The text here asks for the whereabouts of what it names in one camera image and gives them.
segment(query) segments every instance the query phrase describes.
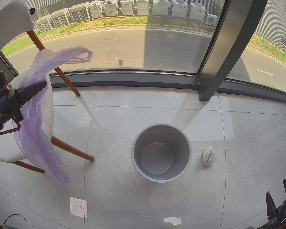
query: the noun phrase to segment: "crumpled plastic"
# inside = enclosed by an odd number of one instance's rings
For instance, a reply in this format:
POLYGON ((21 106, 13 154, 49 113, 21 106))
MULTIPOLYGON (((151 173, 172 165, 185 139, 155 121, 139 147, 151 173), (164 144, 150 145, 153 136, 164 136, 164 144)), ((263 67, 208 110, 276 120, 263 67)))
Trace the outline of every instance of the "crumpled plastic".
POLYGON ((202 150, 202 163, 206 167, 210 167, 215 160, 215 150, 212 146, 209 146, 207 149, 203 148, 202 150))
MULTIPOLYGON (((26 73, 19 87, 35 85, 46 80, 46 74, 62 64, 78 64, 89 62, 92 52, 78 46, 66 48, 58 52, 41 50, 35 57, 30 70, 26 73)), ((49 171, 53 177, 63 183, 70 182, 71 176, 55 151, 51 140, 41 129, 41 99, 47 91, 46 86, 20 109, 24 120, 21 129, 14 133, 15 140, 23 154, 35 166, 49 171)))

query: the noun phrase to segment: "road arrow marking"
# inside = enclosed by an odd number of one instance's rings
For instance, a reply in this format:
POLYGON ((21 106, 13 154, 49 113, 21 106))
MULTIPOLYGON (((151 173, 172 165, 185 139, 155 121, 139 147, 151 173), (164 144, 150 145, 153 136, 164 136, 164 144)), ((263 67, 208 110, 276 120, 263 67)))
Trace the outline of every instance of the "road arrow marking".
POLYGON ((265 72, 265 71, 262 71, 262 70, 260 70, 260 69, 256 69, 257 71, 260 71, 260 72, 263 72, 263 73, 265 73, 265 74, 267 74, 267 75, 269 75, 269 76, 274 76, 272 73, 270 73, 270 72, 265 72))

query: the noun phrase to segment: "chair leg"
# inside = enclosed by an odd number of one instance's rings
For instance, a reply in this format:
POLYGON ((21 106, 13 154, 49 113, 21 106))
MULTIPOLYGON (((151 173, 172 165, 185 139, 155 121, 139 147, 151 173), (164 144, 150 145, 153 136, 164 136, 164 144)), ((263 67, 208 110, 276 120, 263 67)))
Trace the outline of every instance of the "chair leg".
POLYGON ((84 152, 72 147, 71 145, 68 145, 67 143, 63 142, 62 140, 59 140, 58 138, 56 138, 54 136, 52 137, 51 142, 53 145, 65 150, 65 151, 68 151, 74 155, 77 155, 77 156, 82 157, 84 159, 87 159, 89 161, 94 161, 93 156, 90 156, 87 153, 84 153, 84 152))
MULTIPOLYGON (((27 31, 27 34, 31 38, 31 40, 34 42, 38 50, 45 49, 43 43, 40 41, 40 39, 37 37, 35 32, 33 30, 27 31)), ((67 86, 75 93, 76 96, 79 96, 79 91, 75 88, 75 86, 72 84, 72 82, 67 78, 67 76, 63 73, 63 71, 57 67, 55 68, 55 71, 59 74, 59 76, 63 79, 63 81, 67 84, 67 86)))
POLYGON ((15 161, 15 162, 12 162, 12 163, 15 164, 15 165, 21 166, 23 168, 36 171, 38 173, 44 173, 44 170, 42 170, 42 169, 40 169, 38 167, 32 166, 32 165, 26 164, 26 163, 24 163, 22 161, 15 161))

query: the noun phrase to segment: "asphalt road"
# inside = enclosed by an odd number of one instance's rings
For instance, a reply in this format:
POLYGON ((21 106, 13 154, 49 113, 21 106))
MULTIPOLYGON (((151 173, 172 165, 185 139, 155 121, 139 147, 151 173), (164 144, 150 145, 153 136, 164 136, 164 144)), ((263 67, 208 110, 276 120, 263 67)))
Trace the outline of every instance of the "asphalt road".
MULTIPOLYGON (((45 42, 44 45, 52 51, 84 46, 93 52, 91 62, 63 65, 62 70, 122 67, 195 73, 210 39, 209 36, 168 30, 113 29, 72 35, 45 42), (114 60, 104 63, 106 56, 113 56, 114 60)), ((10 56, 8 60, 21 73, 31 66, 37 53, 37 48, 31 47, 10 56)))
MULTIPOLYGON (((64 71, 145 68, 196 73, 209 42, 210 37, 199 34, 120 28, 71 35, 45 42, 44 45, 52 51, 73 46, 84 46, 93 51, 91 62, 62 65, 64 71)), ((21 73, 31 66, 37 53, 38 49, 34 46, 8 57, 8 60, 21 73)), ((246 48, 229 77, 286 91, 285 75, 285 66, 260 52, 246 48)))

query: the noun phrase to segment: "tile floor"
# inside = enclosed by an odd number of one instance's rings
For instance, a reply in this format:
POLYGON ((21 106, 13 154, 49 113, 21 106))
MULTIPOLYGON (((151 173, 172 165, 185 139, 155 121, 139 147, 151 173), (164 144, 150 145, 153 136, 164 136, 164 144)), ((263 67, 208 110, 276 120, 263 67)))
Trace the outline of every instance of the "tile floor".
MULTIPOLYGON (((244 229, 267 222, 265 194, 283 203, 286 172, 286 105, 197 91, 163 88, 53 89, 53 135, 94 156, 85 161, 56 148, 73 182, 65 185, 0 163, 0 225, 20 214, 36 229, 217 228, 244 229), (181 128, 192 144, 187 172, 170 183, 141 177, 131 160, 138 132, 158 122, 181 128), (213 146, 212 167, 202 149, 213 146), (71 214, 72 199, 84 200, 87 218, 71 214), (164 222, 181 218, 180 225, 164 222)), ((20 216, 7 225, 31 226, 20 216)))

